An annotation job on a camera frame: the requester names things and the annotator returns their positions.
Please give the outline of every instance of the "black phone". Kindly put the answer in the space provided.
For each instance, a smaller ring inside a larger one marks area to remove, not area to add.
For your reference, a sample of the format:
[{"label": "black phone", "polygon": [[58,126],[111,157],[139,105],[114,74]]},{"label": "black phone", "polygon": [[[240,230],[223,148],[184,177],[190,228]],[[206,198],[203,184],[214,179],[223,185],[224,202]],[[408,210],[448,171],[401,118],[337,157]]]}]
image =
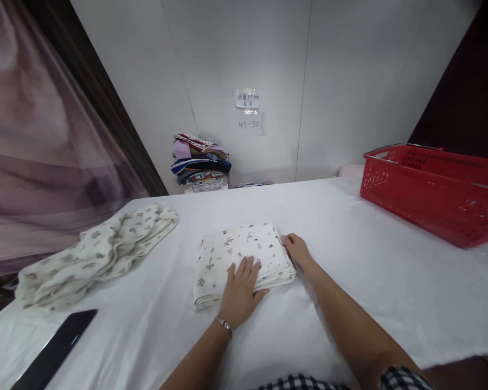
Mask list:
[{"label": "black phone", "polygon": [[47,342],[11,390],[43,390],[98,311],[72,313]]}]

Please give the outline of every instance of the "basket handle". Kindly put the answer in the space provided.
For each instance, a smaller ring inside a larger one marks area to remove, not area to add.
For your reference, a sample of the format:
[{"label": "basket handle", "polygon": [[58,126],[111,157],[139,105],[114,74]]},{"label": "basket handle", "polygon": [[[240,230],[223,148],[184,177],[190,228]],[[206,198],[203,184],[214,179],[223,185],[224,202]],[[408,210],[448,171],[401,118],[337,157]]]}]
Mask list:
[{"label": "basket handle", "polygon": [[374,150],[371,150],[370,152],[367,152],[367,153],[364,153],[363,156],[365,158],[373,158],[373,159],[376,159],[376,160],[381,160],[381,161],[385,161],[387,163],[391,163],[391,164],[396,164],[398,165],[399,162],[397,161],[391,161],[391,160],[385,160],[383,158],[380,158],[380,157],[376,157],[376,156],[373,156],[373,155],[370,155],[371,153],[374,153],[374,152],[377,152],[379,150],[382,150],[382,149],[386,149],[386,148],[390,148],[390,147],[393,147],[393,146],[399,146],[399,145],[406,145],[406,146],[415,146],[415,147],[422,147],[424,149],[432,149],[432,150],[437,150],[437,151],[443,151],[444,149],[442,147],[439,147],[439,148],[436,148],[436,147],[433,147],[433,146],[425,146],[425,145],[418,145],[418,144],[409,144],[408,142],[403,144],[403,143],[398,143],[398,144],[392,144],[392,145],[385,145],[385,146],[381,146],[379,148],[376,148]]}]

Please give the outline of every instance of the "pink curtain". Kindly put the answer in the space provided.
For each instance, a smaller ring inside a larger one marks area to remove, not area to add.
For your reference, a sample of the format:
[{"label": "pink curtain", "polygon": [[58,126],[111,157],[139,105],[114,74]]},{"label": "pink curtain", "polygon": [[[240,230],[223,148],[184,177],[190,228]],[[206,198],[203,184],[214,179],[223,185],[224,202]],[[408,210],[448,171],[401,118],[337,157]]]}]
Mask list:
[{"label": "pink curtain", "polygon": [[0,1],[0,276],[147,196],[29,13]]}]

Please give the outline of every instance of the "bracelet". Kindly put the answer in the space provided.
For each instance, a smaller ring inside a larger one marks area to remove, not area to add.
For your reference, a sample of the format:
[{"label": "bracelet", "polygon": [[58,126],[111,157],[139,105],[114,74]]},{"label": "bracelet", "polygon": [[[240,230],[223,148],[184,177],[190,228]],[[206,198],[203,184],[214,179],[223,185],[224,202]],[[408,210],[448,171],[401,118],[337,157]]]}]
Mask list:
[{"label": "bracelet", "polygon": [[228,331],[229,338],[231,340],[233,338],[233,329],[231,328],[231,326],[229,325],[229,323],[227,323],[225,320],[223,320],[219,316],[215,316],[215,321],[217,321],[220,325],[222,325],[222,327],[224,329],[226,329]]}]

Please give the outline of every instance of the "white table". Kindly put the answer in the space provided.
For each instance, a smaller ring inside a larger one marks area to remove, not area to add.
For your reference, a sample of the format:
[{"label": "white table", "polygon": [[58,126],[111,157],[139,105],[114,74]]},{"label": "white table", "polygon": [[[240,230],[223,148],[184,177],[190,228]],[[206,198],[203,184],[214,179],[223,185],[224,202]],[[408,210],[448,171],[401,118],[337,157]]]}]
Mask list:
[{"label": "white table", "polygon": [[[462,250],[361,199],[360,180],[334,178],[138,199],[181,222],[135,269],[96,285],[72,311],[98,308],[49,389],[156,390],[212,321],[193,310],[200,240],[274,221],[305,238],[314,258],[421,367],[488,353],[488,244]],[[0,389],[8,389],[70,313],[0,312]],[[303,278],[274,289],[237,332],[217,377],[247,389],[304,372],[351,380]]]}]

